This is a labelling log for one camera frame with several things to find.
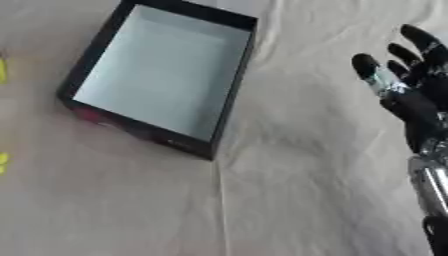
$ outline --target robotic hand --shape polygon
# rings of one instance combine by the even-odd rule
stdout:
[[[401,34],[420,56],[398,44],[388,50],[403,64],[383,69],[373,57],[358,54],[353,67],[380,98],[380,104],[405,123],[414,156],[409,175],[427,215],[423,228],[435,256],[448,255],[448,49],[435,37],[410,25]]]

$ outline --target black box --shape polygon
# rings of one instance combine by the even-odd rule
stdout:
[[[185,1],[122,1],[58,98],[82,119],[213,160],[256,26]]]

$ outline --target yellow toy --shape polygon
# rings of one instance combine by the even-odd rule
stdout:
[[[9,154],[8,153],[0,153],[0,175],[6,172],[6,165],[9,162]]]
[[[6,84],[8,77],[6,74],[6,61],[5,58],[0,54],[0,84]]]

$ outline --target white cloth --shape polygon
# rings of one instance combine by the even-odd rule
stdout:
[[[214,163],[79,121],[55,100],[116,0],[1,1],[11,163],[0,254],[428,255],[402,124],[350,59],[387,60],[403,23],[448,42],[445,1],[201,3],[260,18]]]

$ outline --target silver metal part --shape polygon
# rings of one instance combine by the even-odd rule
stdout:
[[[446,121],[443,118],[443,125],[446,126]],[[422,146],[420,150],[420,155],[424,156],[425,159],[431,161],[436,161],[442,166],[448,168],[448,139],[439,141],[437,139],[428,139]]]
[[[448,169],[421,157],[412,158],[409,166],[411,182],[423,211],[428,216],[448,217]]]
[[[365,80],[373,92],[380,98],[385,98],[390,91],[404,93],[409,87],[401,82],[391,72],[377,67],[375,74]]]

